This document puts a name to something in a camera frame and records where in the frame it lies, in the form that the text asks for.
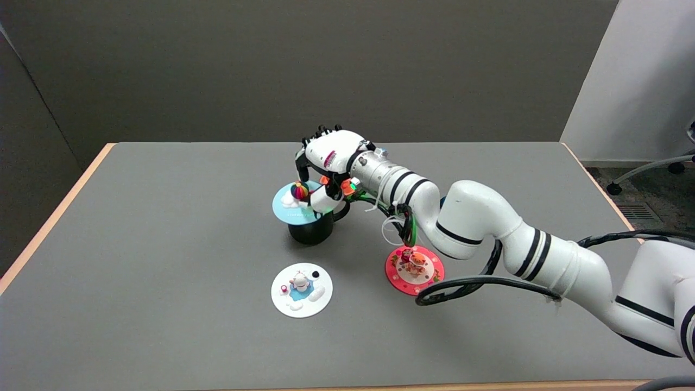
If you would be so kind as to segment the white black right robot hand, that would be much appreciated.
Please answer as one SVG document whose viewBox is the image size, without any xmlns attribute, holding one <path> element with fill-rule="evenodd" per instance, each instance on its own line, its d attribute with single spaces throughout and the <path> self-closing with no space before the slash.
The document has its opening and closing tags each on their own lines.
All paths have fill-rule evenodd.
<svg viewBox="0 0 695 391">
<path fill-rule="evenodd" d="M 351 178 L 355 159 L 376 146 L 363 136 L 337 127 L 320 126 L 314 136 L 302 139 L 302 148 L 295 154 L 295 166 L 300 181 L 309 180 L 313 168 L 327 182 L 313 191 L 306 202 L 318 215 L 333 211 L 344 198 L 343 183 Z"/>
</svg>

